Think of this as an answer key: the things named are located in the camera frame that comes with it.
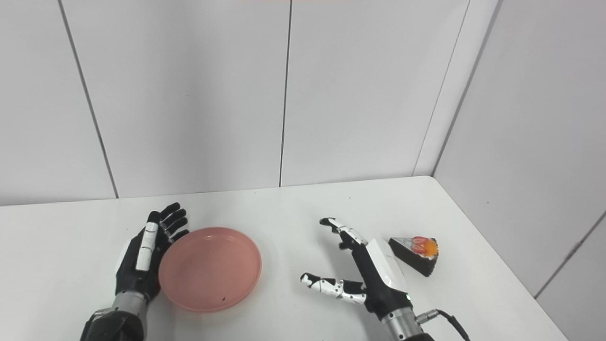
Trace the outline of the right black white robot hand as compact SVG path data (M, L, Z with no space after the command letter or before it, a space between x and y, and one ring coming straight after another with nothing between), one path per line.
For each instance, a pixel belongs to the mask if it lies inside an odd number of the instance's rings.
M340 236L339 248L351 251L362 281L336 280L303 273L301 283L335 299L364 305L379 320L400 309L413 309L407 281L387 242L376 238L368 241L357 230L333 217L320 219L320 224L331 227L332 233Z

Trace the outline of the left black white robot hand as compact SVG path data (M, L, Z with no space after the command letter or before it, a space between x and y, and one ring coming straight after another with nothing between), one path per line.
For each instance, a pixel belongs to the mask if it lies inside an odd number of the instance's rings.
M132 238L125 251L123 261L116 272L115 294L129 291L145 296L147 303L151 302L160 293L159 269L165 253L190 231L185 227L188 224L187 211L175 202L162 211L150 212L154 222L159 223L158 232L151 254L149 270L136 270L135 265L142 243L144 229Z

